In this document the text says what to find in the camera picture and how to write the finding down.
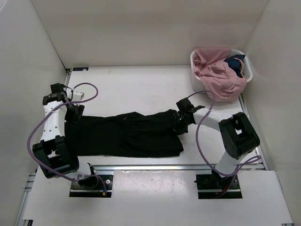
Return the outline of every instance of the pink cloth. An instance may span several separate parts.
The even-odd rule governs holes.
[[[230,47],[204,47],[194,50],[193,72],[201,79],[206,90],[215,93],[217,101],[238,99],[246,87],[247,78],[239,78],[224,60],[229,56]]]

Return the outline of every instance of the white enclosure wall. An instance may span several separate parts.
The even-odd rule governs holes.
[[[268,0],[32,0],[66,68],[188,65],[199,46],[242,49]]]
[[[60,62],[30,0],[0,0],[0,225],[14,224],[28,175],[26,151],[43,117],[49,85],[63,82]]]
[[[301,1],[270,0],[247,47],[254,77],[246,103],[270,170],[301,225]]]

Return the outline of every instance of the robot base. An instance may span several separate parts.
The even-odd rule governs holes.
[[[195,182],[198,187],[198,199],[242,199],[237,176],[229,190],[224,195],[220,195],[230,181],[231,178],[218,186],[212,180],[212,174],[197,174]]]
[[[88,183],[84,181],[80,184],[76,182],[71,183],[69,197],[90,197],[90,198],[111,198],[113,175],[100,175],[105,182],[107,195],[103,195],[103,184],[97,181],[97,178],[88,178]]]

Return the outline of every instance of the black mounting plate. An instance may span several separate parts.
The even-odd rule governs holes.
[[[113,187],[113,175],[100,175],[105,182],[107,195],[103,195],[103,184],[100,182],[94,188],[81,186],[76,182],[71,183],[69,197],[92,197],[92,198],[111,198]]]
[[[236,176],[234,183],[222,196],[219,193],[222,188],[212,187],[206,181],[210,181],[212,174],[197,174],[198,199],[242,199],[240,185]]]

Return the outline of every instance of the dark blue cloth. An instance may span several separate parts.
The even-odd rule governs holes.
[[[224,60],[224,62],[228,63],[229,68],[233,69],[239,78],[242,78],[243,76],[240,73],[241,63],[239,60],[235,60],[234,58],[244,61],[245,55],[234,55]]]

